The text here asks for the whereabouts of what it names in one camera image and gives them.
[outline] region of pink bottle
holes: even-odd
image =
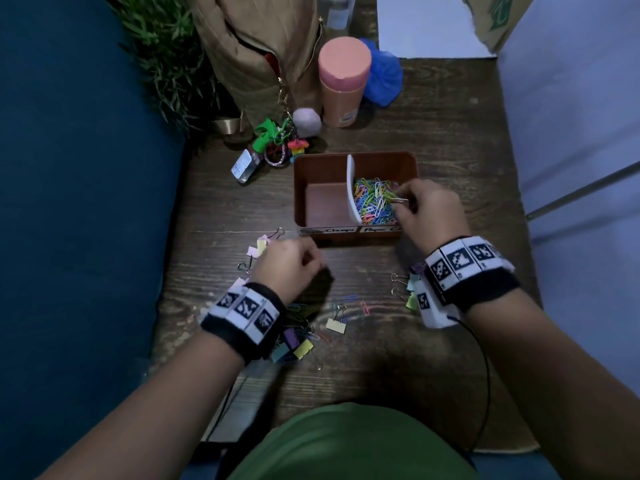
[[[329,40],[318,56],[323,121],[344,128],[354,123],[371,70],[371,51],[353,37]]]

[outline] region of person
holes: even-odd
[[[471,235],[454,192],[428,180],[412,180],[398,194],[417,202],[416,212],[402,205],[394,211],[426,255]],[[324,266],[311,239],[275,241],[252,273],[251,281],[257,283],[252,290],[283,306]],[[638,397],[558,329],[523,290],[508,288],[497,298],[470,306],[466,321],[544,455],[565,479],[640,478]],[[253,342],[234,341],[228,329],[216,328],[215,323],[224,320],[212,322],[209,331],[198,330],[172,361],[41,478],[178,478],[245,363],[262,353],[251,349]],[[341,404],[302,413],[272,430],[230,478],[476,475],[456,451],[409,416],[388,408]]]

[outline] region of pink cap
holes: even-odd
[[[354,37],[338,37],[324,44],[318,56],[320,80],[334,91],[363,87],[371,69],[371,51]]]

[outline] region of brown storage box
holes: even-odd
[[[332,242],[372,236],[398,237],[398,225],[356,224],[349,211],[348,153],[304,155],[293,163],[294,220],[300,235]],[[418,164],[409,152],[351,153],[354,179],[391,180],[403,184],[418,177]]]

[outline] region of blue wall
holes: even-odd
[[[534,0],[499,57],[525,211],[640,160],[640,0]],[[533,221],[547,313],[640,393],[640,175]]]
[[[182,141],[103,0],[0,10],[0,477],[32,478],[140,378]]]

